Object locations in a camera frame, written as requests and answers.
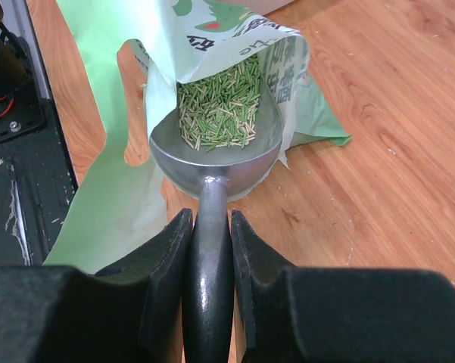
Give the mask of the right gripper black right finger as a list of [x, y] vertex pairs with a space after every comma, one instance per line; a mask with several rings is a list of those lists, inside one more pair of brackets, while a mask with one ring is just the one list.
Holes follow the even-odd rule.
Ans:
[[232, 213], [240, 362], [455, 362], [455, 286], [423, 269], [298, 267]]

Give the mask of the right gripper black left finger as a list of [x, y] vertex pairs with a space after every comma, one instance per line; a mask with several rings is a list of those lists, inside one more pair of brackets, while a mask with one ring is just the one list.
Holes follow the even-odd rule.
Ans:
[[0, 362], [179, 362], [192, 211], [93, 275], [0, 266]]

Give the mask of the grey metal scoop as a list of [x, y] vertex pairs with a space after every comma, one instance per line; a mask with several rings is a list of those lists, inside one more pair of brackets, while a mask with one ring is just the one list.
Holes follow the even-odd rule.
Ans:
[[227, 201], [242, 197], [265, 178], [279, 156], [282, 114], [260, 83], [256, 137], [245, 148], [192, 150], [180, 137], [178, 110], [150, 136], [150, 154], [181, 191], [198, 198], [185, 261], [182, 335], [187, 362], [226, 362], [232, 333], [235, 274]]

